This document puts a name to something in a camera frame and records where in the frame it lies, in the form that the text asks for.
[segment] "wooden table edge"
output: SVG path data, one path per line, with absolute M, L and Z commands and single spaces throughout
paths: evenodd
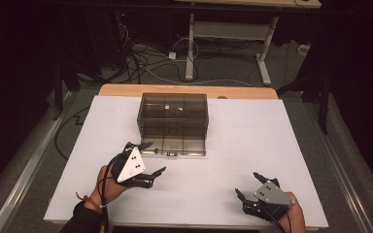
M 207 98 L 228 99 L 278 99 L 277 92 L 270 87 L 232 87 L 202 85 L 156 85 L 156 84 L 104 84 L 99 90 L 101 96 L 142 96 L 144 92 L 154 93 L 203 93 Z

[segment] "desk leg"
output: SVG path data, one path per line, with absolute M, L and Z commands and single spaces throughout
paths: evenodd
M 186 58 L 186 80 L 193 80 L 193 26 L 195 23 L 195 15 L 191 14 L 189 19 L 189 39 L 188 39 L 188 51 Z
M 258 53 L 256 55 L 256 61 L 258 63 L 259 72 L 261 74 L 264 85 L 271 85 L 271 79 L 269 79 L 268 70 L 266 69 L 266 65 L 265 65 L 265 57 L 266 57 L 266 54 L 268 53 L 269 45 L 271 44 L 272 36 L 274 35 L 277 21 L 278 21 L 277 17 L 272 18 L 268 33 L 264 40 L 264 47 L 263 47 L 262 53 L 261 54 Z

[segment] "black cable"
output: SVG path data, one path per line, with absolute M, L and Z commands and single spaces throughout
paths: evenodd
M 251 70 L 251 72 L 247 75 L 247 83 L 250 83 L 250 75 L 251 75 L 255 70 L 258 70 L 258 67 L 257 67 L 257 66 L 255 66 L 255 67 Z
M 166 58 L 166 59 L 164 59 L 164 60 L 160 60 L 160 61 L 156 61 L 156 62 L 154 62 L 154 63 L 150 63 L 150 64 L 148 64 L 148 66 L 153 66 L 153 65 L 156 65 L 156 64 L 159 64 L 159 63 L 162 63 L 162 62 L 164 62 L 164 61 L 171 61 L 169 58 Z
M 139 79 L 141 79 L 141 77 L 143 77 L 145 75 L 145 73 L 147 72 L 146 67 L 149 66 L 148 62 L 149 61 L 145 56 L 143 56 L 143 55 L 139 56 L 138 62 L 136 64 L 136 70 L 134 70 L 138 73 L 138 78 Z
M 141 77 L 145 73 L 145 71 L 143 69 L 141 69 L 140 63 L 143 63 L 143 66 L 145 67 L 147 65 L 146 63 L 148 63 L 148 59 L 145 56 L 139 56 L 139 58 L 145 58 L 147 60 L 146 62 L 144 62 L 141 59 L 137 58 L 135 56 L 135 54 L 132 54 L 131 57 L 132 57 L 132 61 L 131 62 L 134 62 L 135 68 L 134 69 L 128 68 L 128 77 L 129 77 L 128 81 L 129 81 L 129 83 L 132 83 L 133 80 L 138 80 L 138 84 L 140 84 L 141 83 Z M 137 78 L 133 78 L 133 76 L 135 75 L 135 73 L 138 74 Z
M 175 68 L 177 68 L 177 76 L 178 76 L 178 79 L 180 80 L 181 79 L 181 76 L 180 76 L 180 68 L 176 65 L 176 64 L 172 64 L 172 63 L 168 63 L 168 64 L 162 64 L 162 65 L 159 65 L 157 67 L 154 67 L 153 69 L 149 69 L 150 71 L 154 71 L 156 69 L 159 69 L 163 66 L 174 66 Z
M 199 57 L 202 58 L 202 59 L 212 59 L 212 58 L 218 57 L 220 55 L 220 52 L 221 52 L 220 44 L 217 44 L 217 50 L 216 50 L 217 53 L 215 55 L 212 55 L 212 56 L 202 55 L 202 53 L 203 53 L 202 50 L 204 50 L 204 52 L 205 52 L 205 50 L 210 50 L 210 49 L 205 48 L 205 47 L 204 48 L 201 47 L 201 49 L 200 49 L 201 53 L 199 54 Z
M 99 194 L 99 196 L 102 196 L 101 191 L 99 190 L 99 185 L 100 185 L 102 182 L 106 181 L 106 180 L 102 179 L 102 180 L 100 180 L 100 181 L 98 182 L 98 184 L 96 185 L 96 189 L 98 190 L 98 194 Z
M 267 210 L 264 210 L 263 208 L 259 208 L 259 209 L 263 211 L 264 213 L 266 213 L 275 222 L 275 224 L 278 226 L 278 228 L 281 230 L 282 233 L 287 233 L 284 227 L 281 225 L 281 223 L 278 222 L 278 220 L 276 220 Z
M 287 215 L 287 219 L 288 219 L 288 226 L 289 226 L 289 233 L 292 233 L 292 226 L 290 225 L 290 219 L 289 219 L 289 214 L 288 214 L 288 210 L 286 208 L 283 208 L 282 206 L 280 206 L 281 209 L 284 210 L 284 212 L 286 213 Z
M 253 42 L 256 42 L 256 40 L 239 40 L 239 41 L 225 41 L 225 40 L 223 40 L 222 41 L 222 39 L 218 39 L 218 38 L 214 38 L 213 41 L 206 40 L 206 39 L 203 39 L 203 38 L 196 38 L 195 41 L 196 42 L 204 41 L 204 42 L 208 42 L 209 44 L 217 44 L 218 46 L 230 48 L 230 50 L 226 50 L 226 51 L 244 50 L 244 49 L 247 49 Z M 237 43 L 239 43 L 240 45 L 239 46 L 229 45 L 229 44 L 237 44 Z
M 121 62 L 119 66 L 119 70 L 115 72 L 110 78 L 107 79 L 108 82 L 120 77 L 123 73 L 125 73 L 125 70 L 128 69 L 126 62 Z
M 255 61 L 258 62 L 258 63 L 261 63 L 261 62 L 265 61 L 265 59 L 272 53 L 272 49 L 273 49 L 273 47 L 271 45 L 269 45 L 268 46 L 268 51 L 266 52 L 265 57 L 261 61 L 258 62 L 258 59 L 256 58 L 256 55 L 255 55 L 254 56 Z
M 62 125 L 59 127 L 59 129 L 56 131 L 56 134 L 55 134 L 55 138 L 54 138 L 54 144 L 55 144 L 55 148 L 56 150 L 58 151 L 58 153 L 66 160 L 68 161 L 68 157 L 61 151 L 61 149 L 59 148 L 59 144 L 57 142 L 57 139 L 58 139 L 58 136 L 59 136 L 59 132 L 62 130 L 62 128 L 69 122 L 69 120 L 71 120 L 72 118 L 76 118 L 77 121 L 75 122 L 75 125 L 81 125 L 78 123 L 78 121 L 80 120 L 80 116 L 79 114 L 82 113 L 83 111 L 85 110 L 88 110 L 90 107 L 85 107 L 79 111 L 77 111 L 73 116 L 69 117 L 65 122 L 62 123 Z
M 108 163 L 108 165 L 106 167 L 106 170 L 105 170 L 104 178 L 101 180 L 102 181 L 102 192 L 100 193 L 100 196 L 101 196 L 101 203 L 102 203 L 101 204 L 102 205 L 102 221 L 104 223 L 104 232 L 109 232 L 108 208 L 107 208 L 107 200 L 106 200 L 106 197 L 105 197 L 106 181 L 108 179 L 109 170 L 111 169 L 112 164 L 117 160 L 118 156 L 120 156 L 120 154 L 115 156 Z

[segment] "dark background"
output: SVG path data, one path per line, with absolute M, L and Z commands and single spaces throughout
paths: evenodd
M 322 8 L 352 9 L 365 2 L 322 0 Z M 53 87 L 53 69 L 59 62 L 73 61 L 75 70 L 99 73 L 100 65 L 119 56 L 107 55 L 108 46 L 99 48 L 88 39 L 101 34 L 101 29 L 109 30 L 108 26 L 101 28 L 108 25 L 108 19 L 97 13 L 68 12 L 70 26 L 81 27 L 74 37 L 63 15 L 43 9 L 37 1 L 0 0 L 0 173 L 47 109 L 46 95 Z M 170 45 L 177 35 L 185 35 L 185 18 L 187 15 L 142 13 L 127 19 L 128 26 Z M 117 46 L 111 36 L 97 39 L 97 45 Z M 330 90 L 373 172 L 373 1 L 354 17 L 282 17 L 273 42 L 279 46 L 290 40 L 313 42 L 298 79 L 322 72 L 322 66 L 329 71 Z

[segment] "cable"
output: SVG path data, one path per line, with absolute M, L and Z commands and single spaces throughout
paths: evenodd
M 101 205 L 102 205 L 102 222 L 103 222 L 103 226 L 104 226 L 104 232 L 109 232 L 109 217 L 108 217 L 108 208 L 107 208 L 107 200 L 106 200 L 106 197 L 105 197 L 105 189 L 106 189 L 106 181 L 108 179 L 108 173 L 111 169 L 111 166 L 112 164 L 117 160 L 118 156 L 120 156 L 120 154 L 118 154 L 117 156 L 115 156 L 113 159 L 111 159 L 111 161 L 108 163 L 106 169 L 105 169 L 105 174 L 104 174 L 104 178 L 101 180 L 102 181 L 102 192 L 100 193 L 100 196 L 101 196 Z
M 301 4 L 297 3 L 296 0 L 293 0 L 293 3 L 295 3 L 296 6 L 302 8 L 303 10 L 305 10 L 304 6 L 302 6 Z
M 134 64 L 135 64 L 135 68 L 134 68 L 134 69 L 128 68 L 128 77 L 129 77 L 129 78 L 128 78 L 128 81 L 131 83 L 132 80 L 135 80 L 135 79 L 132 78 L 132 77 L 133 77 L 133 75 L 134 75 L 135 73 L 138 73 L 138 78 L 136 78 L 136 79 L 138 79 L 138 83 L 141 83 L 141 77 L 145 74 L 145 70 L 142 70 L 141 67 L 144 67 L 144 66 L 147 66 L 147 65 L 148 65 L 148 59 L 147 59 L 145 56 L 142 56 L 142 55 L 139 55 L 139 57 L 137 58 L 137 57 L 135 56 L 135 54 L 131 54 L 130 57 L 131 57 L 132 59 L 127 58 L 126 61 L 129 62 L 129 64 L 130 64 L 130 63 L 134 63 Z
M 62 123 L 62 125 L 59 127 L 58 131 L 56 132 L 55 134 L 55 138 L 54 138 L 54 144 L 55 144 L 55 147 L 56 147 L 56 150 L 58 151 L 58 153 L 66 160 L 68 161 L 68 157 L 61 151 L 61 149 L 59 148 L 59 144 L 57 142 L 57 139 L 58 139 L 58 136 L 59 136 L 59 132 L 62 130 L 62 128 L 69 122 L 69 120 L 71 120 L 72 118 L 76 118 L 77 121 L 75 122 L 75 125 L 82 125 L 81 123 L 78 123 L 78 121 L 80 120 L 80 116 L 79 114 L 82 113 L 83 111 L 85 110 L 88 110 L 90 107 L 85 107 L 81 110 L 79 110 L 78 112 L 76 112 L 73 116 L 69 117 L 65 122 Z
M 129 30 L 128 30 L 128 28 L 127 28 L 124 24 L 122 24 L 122 23 L 119 23 L 118 26 L 121 26 L 121 27 L 123 27 L 123 29 L 124 29 L 123 32 L 122 32 L 122 35 L 121 35 L 120 38 L 119 38 L 119 41 L 120 41 L 120 42 L 122 41 L 123 36 L 126 35 L 126 36 L 125 36 L 125 41 L 123 42 L 123 45 L 122 45 L 122 47 L 124 48 L 124 47 L 126 46 L 126 42 L 128 41 Z
M 255 66 L 255 67 L 252 69 L 252 71 L 247 75 L 247 82 L 248 82 L 248 83 L 250 83 L 250 75 L 251 75 L 255 70 L 258 70 L 258 67 Z
M 272 53 L 272 49 L 273 49 L 273 47 L 270 45 L 269 47 L 268 47 L 268 51 L 266 52 L 266 55 L 265 55 L 265 57 L 261 60 L 261 61 L 258 61 L 258 64 L 260 64 L 260 63 L 262 63 L 263 61 L 265 61 L 265 59 Z
M 155 51 L 158 52 L 158 53 L 150 53 L 150 52 L 146 52 L 146 54 L 148 54 L 148 55 L 160 55 L 160 56 L 165 56 L 165 57 L 169 58 L 167 55 L 165 55 L 164 53 L 160 52 L 159 50 L 154 49 L 154 48 L 152 48 L 152 47 L 149 47 L 149 46 L 147 46 L 147 45 L 138 45 L 138 44 L 135 44 L 135 45 L 133 45 L 133 46 L 134 46 L 134 47 L 144 47 L 145 50 L 150 49 L 150 50 L 155 50 Z
M 196 42 L 194 42 L 193 40 L 190 40 L 189 38 L 180 39 L 177 43 L 175 43 L 174 47 L 172 48 L 172 51 L 175 52 L 175 47 L 177 46 L 177 44 L 179 44 L 181 41 L 185 41 L 185 40 L 193 42 L 193 44 L 196 46 L 196 55 L 193 58 L 197 57 L 198 56 L 198 45 L 196 44 Z
M 288 214 L 287 210 L 286 210 L 286 215 L 287 215 L 287 219 L 288 219 L 289 233 L 292 233 L 292 226 L 290 225 L 290 219 L 289 219 L 289 214 Z
M 202 37 L 198 37 L 196 38 L 197 42 L 199 43 L 199 41 L 204 41 L 204 42 L 208 42 L 209 44 L 217 44 L 219 47 L 220 46 L 223 46 L 223 47 L 227 47 L 227 48 L 230 48 L 230 50 L 244 50 L 244 49 L 247 49 L 253 42 L 256 42 L 256 40 L 234 40 L 234 41 L 226 41 L 226 40 L 223 40 L 223 39 L 219 39 L 219 38 L 212 38 L 213 40 L 207 40 L 205 38 L 202 38 Z M 239 43 L 240 46 L 231 46 L 229 44 L 237 44 Z
M 264 208 L 259 208 L 259 209 L 262 212 L 266 213 L 275 222 L 275 224 L 278 226 L 278 228 L 281 230 L 282 233 L 287 233 L 284 227 L 281 225 L 281 223 L 278 222 L 278 220 L 276 220 L 267 210 L 265 210 Z
M 99 185 L 100 185 L 102 182 L 106 181 L 106 180 L 102 179 L 102 180 L 100 180 L 100 181 L 98 182 L 98 184 L 96 185 L 96 189 L 98 190 L 98 194 L 99 194 L 99 196 L 102 195 L 102 194 L 101 194 L 101 191 L 99 190 Z
M 244 83 L 244 82 L 236 81 L 236 80 L 212 80 L 212 81 L 204 81 L 204 82 L 196 82 L 196 83 L 177 83 L 175 81 L 170 81 L 170 80 L 163 79 L 163 78 L 157 76 L 156 74 L 154 74 L 148 68 L 146 68 L 146 67 L 144 67 L 144 68 L 146 69 L 146 71 L 148 71 L 150 74 L 152 74 L 155 78 L 157 78 L 157 79 L 159 79 L 161 81 L 165 81 L 165 82 L 173 83 L 173 84 L 178 84 L 178 85 L 194 85 L 194 84 L 217 83 L 217 82 L 235 82 L 235 83 L 241 83 L 241 84 L 244 84 L 244 85 L 247 85 L 247 86 L 250 86 L 250 87 L 254 87 L 253 85 L 251 85 L 249 83 Z

